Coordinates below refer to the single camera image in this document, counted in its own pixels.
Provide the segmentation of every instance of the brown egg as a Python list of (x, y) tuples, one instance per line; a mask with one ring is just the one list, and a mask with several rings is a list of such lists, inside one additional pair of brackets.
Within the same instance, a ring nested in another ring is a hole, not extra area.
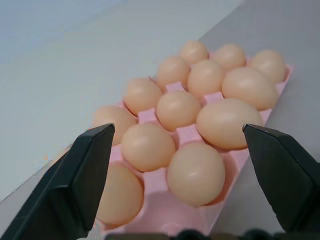
[(196, 123), (201, 109), (196, 97), (186, 91), (172, 91), (160, 97), (156, 106), (159, 122), (169, 131)]
[(169, 56), (158, 67), (156, 84), (163, 91), (165, 91), (168, 84), (181, 82), (187, 85), (189, 72), (189, 64), (180, 56)]
[(274, 83), (281, 83), (285, 80), (285, 61), (276, 51), (263, 50), (258, 52), (250, 60), (249, 67), (258, 69), (268, 75)]
[(209, 58), (206, 46), (198, 41), (188, 41), (180, 50), (180, 56), (189, 64), (196, 64)]
[(114, 124), (115, 133), (113, 136), (112, 145), (117, 145), (121, 142), (122, 135), (137, 122), (130, 113), (118, 106), (102, 106), (94, 116), (93, 127), (102, 126), (105, 124)]
[(220, 47), (213, 57), (226, 71), (243, 67), (246, 64), (246, 55), (242, 47), (236, 44), (226, 44)]
[(240, 99), (258, 111), (272, 109), (279, 97), (272, 80), (251, 67), (229, 71), (222, 82), (222, 93), (225, 98)]
[(196, 127), (209, 143), (222, 149), (247, 147), (242, 132), (244, 124), (263, 126), (255, 107), (239, 99), (222, 99), (204, 106), (196, 119)]
[(151, 172), (167, 167), (176, 151), (169, 133), (154, 123), (137, 124), (122, 138), (121, 151), (124, 158), (136, 169)]
[(96, 217), (108, 225), (130, 222), (142, 208), (144, 189), (126, 167), (110, 165)]
[(162, 94), (153, 81), (138, 77), (129, 82), (124, 94), (124, 102), (128, 109), (137, 115), (138, 112), (155, 108)]
[(214, 60), (203, 60), (192, 66), (188, 77), (189, 93), (201, 98), (207, 94), (221, 91), (225, 70)]
[(205, 143), (191, 143), (173, 156), (167, 171), (170, 191), (182, 202), (199, 207), (222, 191), (226, 171), (223, 158)]

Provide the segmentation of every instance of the plastic egg tray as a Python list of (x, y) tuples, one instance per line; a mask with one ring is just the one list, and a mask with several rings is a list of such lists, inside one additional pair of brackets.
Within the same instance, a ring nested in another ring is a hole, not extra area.
[[(286, 66), (284, 82), (276, 85), (279, 95), (283, 92), (293, 67)], [(187, 91), (180, 82), (166, 86), (166, 91)], [(221, 92), (205, 95), (202, 100), (202, 106), (223, 99)], [(124, 102), (118, 106), (126, 108)], [(271, 109), (260, 111), (264, 123), (271, 114)], [(156, 116), (154, 108), (139, 112), (137, 117), (138, 124), (152, 122), (161, 125)], [(172, 136), (176, 148), (181, 148), (194, 142), (207, 143), (197, 131), (195, 124), (177, 128), (175, 132), (169, 132)], [(129, 223), (121, 226), (107, 226), (96, 220), (101, 234), (106, 236), (110, 233), (166, 233), (174, 236), (184, 229), (195, 229), (207, 235), (212, 230), (217, 221), (225, 200), (228, 198), (242, 168), (248, 157), (248, 149), (225, 151), (214, 147), (223, 157), (225, 164), (225, 182), (220, 195), (207, 205), (192, 207), (180, 202), (172, 193), (167, 185), (167, 169), (160, 168), (152, 172), (140, 172), (132, 167), (121, 154), (121, 145), (113, 146), (111, 149), (110, 164), (122, 164), (127, 166), (140, 179), (144, 186), (144, 202), (138, 215)]]

